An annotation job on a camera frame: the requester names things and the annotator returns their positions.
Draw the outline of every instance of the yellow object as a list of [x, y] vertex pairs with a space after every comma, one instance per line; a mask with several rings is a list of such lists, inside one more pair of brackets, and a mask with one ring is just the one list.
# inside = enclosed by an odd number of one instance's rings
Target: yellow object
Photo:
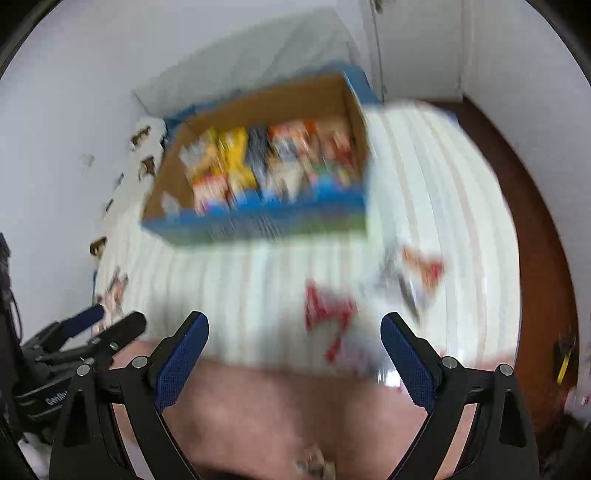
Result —
[[244, 165], [248, 133], [245, 128], [235, 128], [219, 135], [217, 145], [228, 173]]
[[219, 135], [217, 141], [220, 157], [226, 167], [230, 185], [235, 189], [256, 188], [256, 178], [244, 164], [248, 133], [245, 128], [235, 128]]
[[205, 131], [197, 141], [197, 151], [200, 152], [200, 157], [198, 163], [190, 171], [189, 182], [191, 184], [199, 181], [207, 173], [220, 174], [225, 169], [217, 144], [217, 132], [214, 128]]
[[556, 383], [558, 383], [558, 385], [560, 385], [562, 383], [562, 380], [564, 380], [564, 375], [566, 374], [566, 368], [569, 365], [569, 360], [570, 352], [567, 353], [564, 357], [564, 360], [562, 360], [562, 366], [560, 367], [560, 371], [558, 372], [558, 378], [556, 379]]

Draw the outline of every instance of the cardboard box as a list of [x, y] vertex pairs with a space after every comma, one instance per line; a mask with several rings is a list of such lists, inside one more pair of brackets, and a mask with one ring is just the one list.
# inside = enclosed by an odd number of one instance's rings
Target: cardboard box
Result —
[[[182, 147], [195, 142], [210, 127], [223, 132], [236, 127], [260, 127], [295, 119], [345, 118], [353, 133], [352, 144], [365, 171], [368, 159], [366, 128], [361, 107], [347, 78], [332, 73], [283, 83], [238, 97], [214, 111], [187, 121], [165, 153], [154, 190], [146, 204], [143, 227], [174, 245], [191, 245], [249, 238], [277, 238], [323, 232], [365, 230], [365, 184], [316, 199], [262, 205], [257, 209], [199, 216], [193, 189], [178, 157]], [[164, 193], [178, 200], [178, 216], [166, 216]]]

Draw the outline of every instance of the blue gripper pad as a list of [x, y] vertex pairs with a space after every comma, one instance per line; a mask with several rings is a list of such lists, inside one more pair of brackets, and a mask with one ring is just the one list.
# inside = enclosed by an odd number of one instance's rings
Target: blue gripper pad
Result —
[[61, 332], [66, 338], [75, 337], [80, 332], [94, 325], [105, 316], [105, 309], [101, 305], [94, 305], [75, 317], [61, 321]]
[[[427, 413], [431, 413], [435, 406], [436, 388], [431, 371], [421, 360], [402, 330], [390, 318], [390, 315], [398, 316], [396, 313], [391, 313], [382, 319], [382, 343], [400, 374], [410, 397], [413, 399], [413, 403], [423, 407], [427, 410]], [[406, 325], [404, 327], [409, 331], [410, 335], [414, 336]]]
[[176, 403], [209, 337], [209, 324], [203, 313], [191, 313], [179, 331], [187, 322], [192, 325], [178, 340], [176, 348], [165, 361], [156, 378], [154, 407], [159, 413]]

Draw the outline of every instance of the metal screw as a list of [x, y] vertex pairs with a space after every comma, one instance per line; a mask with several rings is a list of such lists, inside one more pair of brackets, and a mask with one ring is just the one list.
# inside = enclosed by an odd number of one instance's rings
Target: metal screw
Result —
[[86, 364], [79, 366], [78, 370], [76, 370], [80, 377], [84, 377], [88, 372], [90, 372], [90, 366]]
[[131, 364], [134, 366], [134, 368], [143, 368], [148, 365], [148, 359], [144, 356], [137, 356], [133, 359]]
[[499, 370], [501, 371], [501, 373], [503, 375], [505, 375], [506, 377], [510, 377], [511, 375], [513, 375], [513, 369], [511, 368], [510, 365], [507, 364], [501, 364], [501, 366], [499, 367]]
[[446, 368], [452, 369], [457, 367], [457, 360], [452, 356], [444, 356], [441, 362]]

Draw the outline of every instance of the white closet door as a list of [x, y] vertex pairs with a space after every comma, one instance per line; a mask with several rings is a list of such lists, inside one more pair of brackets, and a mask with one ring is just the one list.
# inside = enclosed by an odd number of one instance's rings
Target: white closet door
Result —
[[384, 99], [456, 98], [462, 72], [462, 0], [371, 0]]

